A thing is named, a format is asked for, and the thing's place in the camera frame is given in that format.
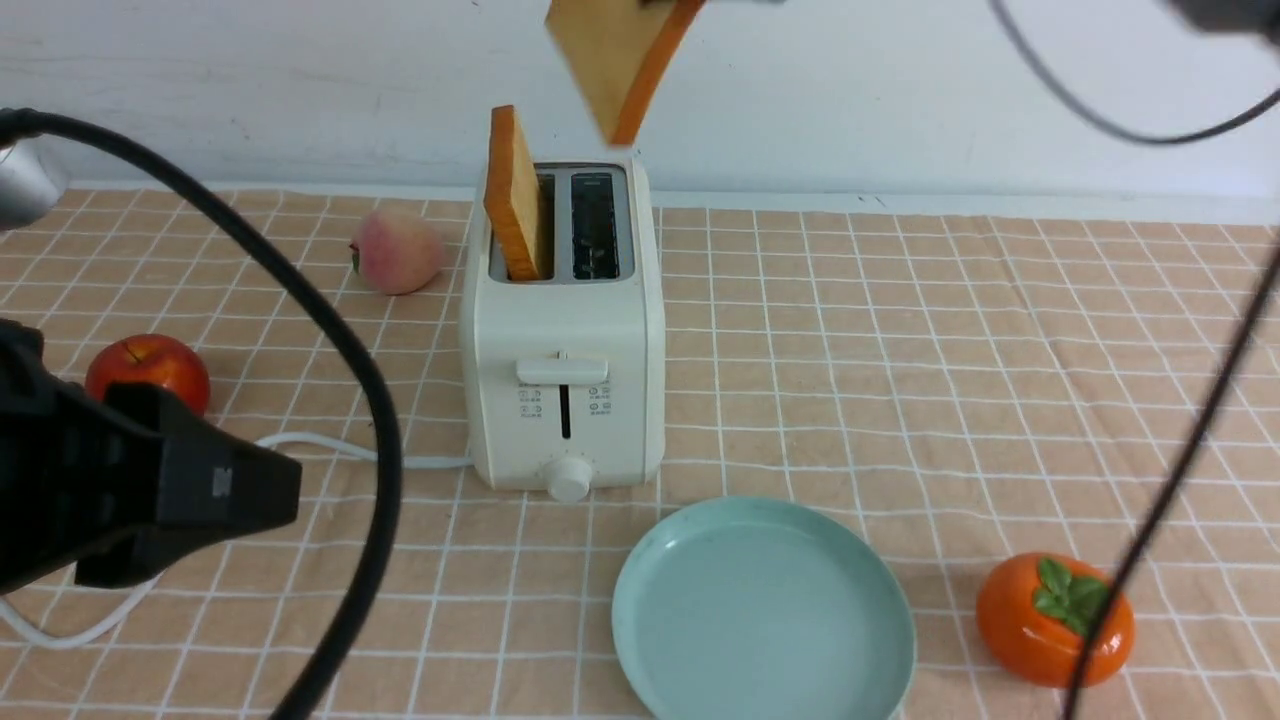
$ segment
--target white power cord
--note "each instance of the white power cord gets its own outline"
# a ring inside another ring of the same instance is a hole
[[[268,436],[256,445],[261,447],[274,448],[280,445],[288,443],[305,443],[315,445],[319,447],[325,447],[335,452],[340,452],[356,460],[367,460],[370,462],[378,461],[378,454],[372,450],[360,447],[358,445],[352,445],[340,439],[334,439],[316,433],[276,433],[274,436]],[[406,457],[404,469],[406,470],[451,470],[457,468],[470,468],[471,460],[466,457]],[[0,597],[0,620],[8,623],[13,632],[18,633],[22,639],[29,642],[36,647],[42,647],[47,650],[70,650],[74,647],[86,646],[97,638],[102,637],[111,628],[119,625],[124,619],[133,612],[133,609],[142,602],[142,598],[151,592],[151,588],[156,587],[160,582],[160,575],[151,578],[150,580],[142,583],[141,585],[133,588],[129,594],[124,598],[115,610],[113,610],[106,618],[102,618],[100,623],[93,626],[76,633],[73,635],[51,635],[45,630],[41,630],[29,620],[22,616],[18,610],[9,603],[5,598]]]

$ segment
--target peach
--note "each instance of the peach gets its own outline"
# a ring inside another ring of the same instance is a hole
[[[425,219],[374,210],[351,238],[351,265],[383,295],[404,295],[431,282],[444,266],[444,240]]]

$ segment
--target toaster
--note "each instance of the toaster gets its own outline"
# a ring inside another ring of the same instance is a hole
[[[479,475],[563,502],[653,479],[666,450],[666,313],[634,159],[535,163],[552,277],[508,279],[480,179],[458,346]]]

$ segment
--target apple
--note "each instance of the apple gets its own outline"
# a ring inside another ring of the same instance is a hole
[[[209,410],[209,369],[196,351],[164,334],[116,341],[88,365],[84,391],[99,402],[113,383],[151,383],[177,395],[197,416]]]

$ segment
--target light blue plate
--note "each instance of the light blue plate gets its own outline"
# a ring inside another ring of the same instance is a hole
[[[659,720],[886,720],[915,667],[910,607],[876,552],[748,497],[645,534],[613,591],[613,642]]]

